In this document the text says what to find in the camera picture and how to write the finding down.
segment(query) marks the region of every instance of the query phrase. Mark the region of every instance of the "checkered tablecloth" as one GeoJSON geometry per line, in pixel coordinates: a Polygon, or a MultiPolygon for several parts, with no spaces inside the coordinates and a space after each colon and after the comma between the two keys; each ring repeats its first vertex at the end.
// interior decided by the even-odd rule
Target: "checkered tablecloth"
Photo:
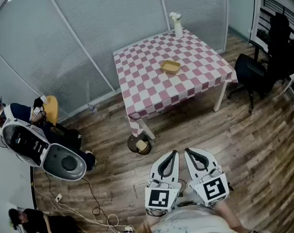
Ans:
{"type": "Polygon", "coordinates": [[[222,82],[236,82],[234,69],[188,30],[183,38],[163,33],[114,53],[132,134],[143,129],[137,119],[159,112],[222,82]],[[181,64],[176,75],[160,69],[164,60],[181,64]]]}

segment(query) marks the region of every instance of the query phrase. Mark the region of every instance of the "wooden floor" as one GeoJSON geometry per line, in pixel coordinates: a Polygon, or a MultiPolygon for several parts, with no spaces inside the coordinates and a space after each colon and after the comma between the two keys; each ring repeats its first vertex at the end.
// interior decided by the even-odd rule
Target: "wooden floor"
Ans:
{"type": "MultiPolygon", "coordinates": [[[[223,57],[232,66],[240,53],[254,54],[251,46],[232,34],[227,44],[223,57]]],[[[230,85],[227,92],[235,87],[230,85]]],[[[147,120],[157,136],[147,156],[134,154],[127,148],[131,131],[120,95],[101,104],[97,114],[85,111],[65,125],[80,130],[82,149],[95,154],[98,163],[85,178],[91,183],[101,208],[107,215],[117,214],[120,224],[137,226],[143,220],[144,188],[154,161],[177,150],[180,178],[187,181],[190,175],[183,150],[198,147],[215,154],[222,165],[234,188],[229,203],[245,227],[294,233],[294,99],[290,92],[282,93],[284,88],[277,83],[263,100],[256,94],[253,115],[248,113],[246,92],[234,95],[231,100],[225,98],[217,113],[213,111],[215,89],[191,98],[147,120]]],[[[34,184],[52,198],[43,171],[35,171],[34,184]]],[[[63,203],[94,219],[91,211],[96,203],[85,181],[70,183],[52,179],[51,190],[55,196],[63,194],[63,203]]],[[[36,201],[40,210],[56,212],[38,193],[36,201]]],[[[89,233],[111,232],[75,218],[89,233]]],[[[96,219],[106,223],[102,215],[96,219]]]]}

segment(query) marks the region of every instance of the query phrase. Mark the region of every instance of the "person sitting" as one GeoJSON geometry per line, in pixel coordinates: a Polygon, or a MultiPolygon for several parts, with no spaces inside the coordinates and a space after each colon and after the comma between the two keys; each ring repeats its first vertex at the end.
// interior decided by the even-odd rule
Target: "person sitting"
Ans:
{"type": "MultiPolygon", "coordinates": [[[[37,106],[42,106],[40,98],[37,98],[34,102],[34,108],[37,106]]],[[[47,117],[47,114],[45,111],[41,111],[40,113],[36,114],[34,112],[34,109],[22,104],[18,103],[11,103],[11,104],[4,104],[0,98],[0,135],[1,135],[1,129],[6,122],[6,119],[19,119],[21,121],[35,124],[38,128],[42,129],[46,139],[50,143],[58,143],[64,147],[69,148],[70,150],[74,151],[76,154],[78,154],[86,163],[87,171],[92,171],[95,164],[96,164],[96,158],[94,154],[91,151],[83,152],[80,150],[80,143],[77,146],[77,143],[74,141],[76,137],[71,136],[71,132],[73,130],[68,131],[68,134],[64,134],[64,136],[61,136],[60,134],[53,132],[51,128],[53,127],[53,124],[49,122],[45,122],[45,119],[47,117]]]]}
{"type": "Polygon", "coordinates": [[[244,228],[224,200],[215,204],[213,210],[199,205],[187,205],[167,214],[158,211],[153,211],[152,214],[147,213],[147,217],[136,233],[152,232],[257,233],[257,231],[244,228]]]}
{"type": "Polygon", "coordinates": [[[45,111],[35,114],[31,107],[18,103],[6,105],[0,98],[0,128],[2,128],[7,118],[17,118],[28,123],[38,123],[45,117],[45,111]]]}
{"type": "Polygon", "coordinates": [[[33,209],[10,209],[8,213],[15,230],[22,224],[27,233],[78,232],[78,226],[71,216],[47,216],[33,209]]]}

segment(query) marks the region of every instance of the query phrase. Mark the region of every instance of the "electrical cable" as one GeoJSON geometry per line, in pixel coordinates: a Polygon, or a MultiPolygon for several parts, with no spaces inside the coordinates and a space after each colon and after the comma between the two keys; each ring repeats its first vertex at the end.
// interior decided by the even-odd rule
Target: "electrical cable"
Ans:
{"type": "Polygon", "coordinates": [[[50,179],[50,177],[48,176],[47,173],[45,173],[45,174],[46,174],[47,178],[49,179],[49,192],[51,193],[52,197],[55,199],[56,197],[55,197],[54,194],[51,192],[51,179],[50,179]]]}
{"type": "Polygon", "coordinates": [[[185,180],[182,180],[182,179],[178,179],[179,181],[183,181],[186,185],[187,185],[187,182],[185,180]]]}
{"type": "Polygon", "coordinates": [[[164,215],[166,214],[166,212],[165,212],[165,213],[163,213],[163,214],[161,214],[161,215],[154,215],[153,212],[150,211],[150,210],[148,210],[148,209],[146,209],[146,213],[147,213],[147,215],[149,215],[149,216],[155,216],[155,217],[162,217],[162,216],[164,216],[164,215]]]}
{"type": "MultiPolygon", "coordinates": [[[[47,173],[46,173],[46,176],[47,176],[48,179],[49,179],[49,192],[51,193],[51,195],[52,195],[52,196],[54,197],[54,199],[55,199],[54,194],[51,192],[51,179],[49,178],[49,176],[47,175],[47,173]]],[[[92,210],[92,214],[93,214],[94,216],[98,216],[98,215],[100,215],[100,212],[102,211],[102,213],[103,213],[104,216],[106,217],[107,224],[98,223],[98,222],[95,221],[95,220],[88,219],[88,218],[84,217],[83,215],[81,215],[79,212],[77,212],[75,209],[69,207],[68,205],[66,205],[66,204],[62,204],[62,203],[57,203],[57,205],[58,205],[58,207],[59,207],[60,209],[62,209],[62,210],[64,210],[64,211],[67,211],[67,212],[70,212],[70,213],[73,213],[73,214],[75,214],[75,215],[77,215],[77,216],[80,216],[80,217],[84,218],[84,219],[85,219],[86,221],[88,221],[88,222],[95,223],[95,224],[98,224],[98,225],[101,225],[101,226],[105,226],[105,227],[109,227],[110,230],[113,231],[114,233],[120,232],[120,231],[116,228],[117,226],[123,226],[123,227],[131,226],[131,227],[135,230],[135,228],[134,228],[132,225],[119,225],[119,218],[118,218],[118,216],[117,216],[116,214],[110,214],[110,215],[106,216],[105,212],[101,209],[98,200],[96,199],[96,197],[95,197],[94,194],[93,194],[93,191],[92,191],[92,188],[91,188],[91,184],[88,182],[88,180],[86,180],[86,179],[84,179],[84,178],[82,178],[82,179],[85,180],[85,181],[88,183],[89,188],[90,188],[90,191],[91,191],[91,194],[92,194],[94,200],[95,200],[95,201],[97,202],[97,204],[98,204],[98,206],[96,206],[96,207],[93,208],[93,210],[92,210]],[[98,214],[95,214],[95,213],[93,212],[95,209],[98,209],[98,214]],[[116,219],[117,219],[117,224],[114,225],[114,224],[111,224],[111,223],[109,222],[109,219],[110,219],[111,216],[115,216],[115,217],[116,217],[116,219]]],[[[33,185],[33,187],[34,187],[34,189],[35,189],[40,195],[45,196],[47,199],[49,199],[50,202],[51,202],[51,204],[52,204],[52,206],[53,206],[53,207],[54,207],[59,213],[61,213],[62,215],[64,215],[62,212],[60,212],[60,211],[58,210],[58,208],[53,204],[52,200],[51,200],[47,195],[42,194],[41,192],[39,192],[39,191],[36,189],[36,187],[35,187],[34,185],[33,185]]]]}
{"type": "Polygon", "coordinates": [[[86,180],[85,178],[82,178],[82,179],[88,183],[89,188],[90,188],[90,191],[91,191],[91,194],[92,194],[94,200],[96,201],[96,203],[98,204],[98,206],[96,206],[96,207],[94,207],[94,208],[92,209],[92,214],[93,214],[94,216],[99,216],[99,215],[100,215],[100,212],[102,211],[102,212],[103,212],[103,215],[104,215],[104,216],[106,217],[106,219],[107,219],[107,224],[110,224],[111,226],[113,226],[113,228],[114,228],[116,231],[119,231],[119,230],[118,230],[113,224],[111,224],[111,223],[109,222],[109,217],[110,217],[110,215],[109,215],[109,216],[106,216],[105,212],[101,209],[100,204],[99,204],[97,198],[96,198],[96,197],[94,196],[94,194],[93,194],[91,184],[90,184],[90,183],[88,182],[88,180],[86,180]]]}

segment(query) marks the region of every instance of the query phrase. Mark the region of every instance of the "sneaker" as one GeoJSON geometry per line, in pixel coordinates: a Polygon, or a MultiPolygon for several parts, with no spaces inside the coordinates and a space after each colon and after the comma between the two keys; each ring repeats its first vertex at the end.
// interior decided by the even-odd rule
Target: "sneaker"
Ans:
{"type": "MultiPolygon", "coordinates": [[[[90,153],[90,154],[92,154],[92,155],[94,156],[94,154],[93,154],[90,150],[87,150],[85,153],[86,153],[86,154],[90,153]]],[[[94,165],[93,165],[92,169],[89,170],[88,172],[93,171],[93,169],[94,169],[94,167],[95,167],[95,164],[97,163],[97,159],[96,159],[95,157],[94,157],[94,159],[95,159],[94,165]]]]}

